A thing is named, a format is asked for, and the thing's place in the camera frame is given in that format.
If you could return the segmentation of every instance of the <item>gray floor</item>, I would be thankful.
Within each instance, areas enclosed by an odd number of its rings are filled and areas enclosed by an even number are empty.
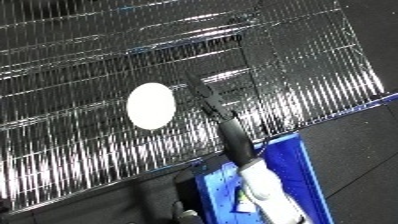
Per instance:
[[[398,89],[398,3],[341,0],[376,73]],[[398,222],[398,102],[301,131],[336,223]],[[16,217],[12,224],[167,223],[171,173]]]

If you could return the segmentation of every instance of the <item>blue container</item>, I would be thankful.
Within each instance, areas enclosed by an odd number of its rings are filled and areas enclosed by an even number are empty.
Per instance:
[[[268,168],[281,178],[285,192],[301,205],[314,224],[333,223],[299,134],[271,141],[264,158]],[[241,179],[234,164],[227,163],[211,174],[199,175],[196,183],[206,212],[206,223],[263,223],[258,212],[235,212],[236,188],[240,186]]]

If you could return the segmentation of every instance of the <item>blue plastic bin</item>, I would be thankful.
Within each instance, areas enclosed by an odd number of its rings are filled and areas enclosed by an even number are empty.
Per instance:
[[[312,218],[314,224],[333,220],[319,187],[307,151],[299,134],[290,134],[270,142],[264,158],[279,175],[284,190]],[[226,163],[221,169],[196,177],[208,224],[263,223],[259,213],[235,212],[236,188],[240,186],[236,166]]]

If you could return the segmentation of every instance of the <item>white robot part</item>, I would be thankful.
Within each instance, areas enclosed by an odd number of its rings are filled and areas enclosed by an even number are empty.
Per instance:
[[[137,87],[127,100],[127,114],[138,127],[159,129],[169,123],[176,112],[173,92],[160,83]]]
[[[300,206],[282,188],[279,177],[258,158],[239,170],[243,190],[272,224],[311,224]]]

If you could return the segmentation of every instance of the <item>white ball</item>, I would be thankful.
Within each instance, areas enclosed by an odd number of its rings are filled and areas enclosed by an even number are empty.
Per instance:
[[[137,87],[127,100],[127,114],[138,127],[155,130],[173,119],[176,104],[173,92],[159,83]]]

